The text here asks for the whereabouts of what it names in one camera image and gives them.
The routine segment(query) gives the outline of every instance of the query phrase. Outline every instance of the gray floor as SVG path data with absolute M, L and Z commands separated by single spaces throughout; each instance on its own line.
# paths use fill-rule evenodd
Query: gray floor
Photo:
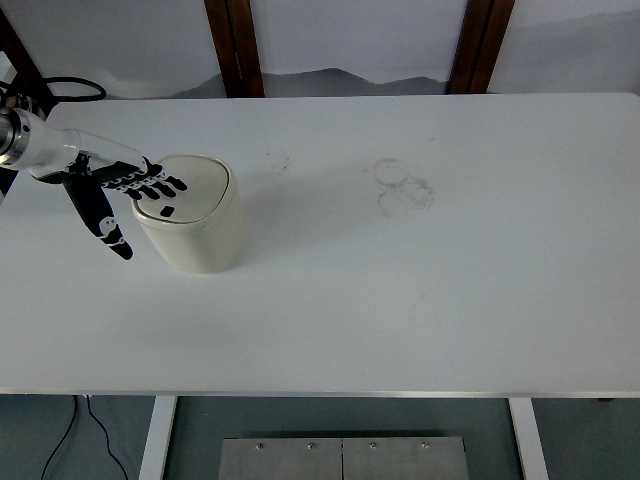
M 48 479 L 122 479 L 105 437 L 81 402 Z M 138 477 L 151 397 L 92 397 L 111 449 Z M 535 400 L 551 480 L 640 478 L 640 400 Z M 73 411 L 70 396 L 0 395 L 0 479 L 40 478 Z M 223 438 L 461 435 L 472 480 L 520 479 L 504 400 L 184 397 L 165 478 L 215 479 Z

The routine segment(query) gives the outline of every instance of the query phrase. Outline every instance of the robotic arm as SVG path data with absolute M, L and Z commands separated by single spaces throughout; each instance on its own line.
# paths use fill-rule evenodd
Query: robotic arm
M 124 259 L 133 251 L 124 240 L 102 187 L 140 200 L 173 198 L 187 186 L 168 176 L 140 152 L 75 129 L 58 130 L 36 115 L 0 108 L 0 190 L 6 195 L 17 171 L 64 185 L 87 228 Z

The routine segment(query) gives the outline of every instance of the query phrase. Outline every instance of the metal plate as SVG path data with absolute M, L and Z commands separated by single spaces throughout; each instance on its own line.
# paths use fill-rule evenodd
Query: metal plate
M 345 438 L 344 480 L 469 480 L 461 437 Z
M 342 440 L 225 439 L 218 479 L 342 480 Z
M 225 439 L 219 480 L 469 480 L 461 437 Z

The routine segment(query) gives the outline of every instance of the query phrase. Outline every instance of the drawn circle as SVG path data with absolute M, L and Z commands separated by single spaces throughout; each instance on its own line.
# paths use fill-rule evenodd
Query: drawn circle
M 383 158 L 373 166 L 373 177 L 383 188 L 398 188 L 409 178 L 409 169 L 395 158 Z
M 433 202 L 431 187 L 414 177 L 404 181 L 401 188 L 390 189 L 378 197 L 380 211 L 387 218 L 404 218 L 411 212 L 426 212 Z

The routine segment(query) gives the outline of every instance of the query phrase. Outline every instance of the wooden beam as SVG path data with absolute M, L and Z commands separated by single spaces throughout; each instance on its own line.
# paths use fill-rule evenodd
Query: wooden beam
M 264 97 L 249 0 L 204 0 L 227 97 Z
M 209 19 L 211 36 L 218 55 L 218 63 L 222 74 L 224 89 L 227 97 L 243 97 L 244 86 L 242 75 L 236 56 L 236 46 L 233 39 L 233 27 L 231 26 L 231 16 L 227 9 L 225 0 L 204 0 Z
M 11 61 L 20 81 L 23 84 L 29 83 L 32 85 L 29 87 L 29 96 L 35 98 L 44 113 L 49 115 L 58 102 L 49 87 L 44 83 L 38 67 L 31 60 L 29 53 L 22 45 L 20 38 L 18 38 L 2 9 L 0 9 L 0 50 L 3 50 L 9 61 Z
M 493 0 L 468 0 L 447 94 L 468 93 Z
M 469 93 L 487 93 L 515 0 L 494 0 Z
M 448 94 L 486 93 L 515 0 L 468 0 Z
M 249 0 L 227 0 L 236 41 L 240 74 L 248 97 L 264 97 L 258 44 Z

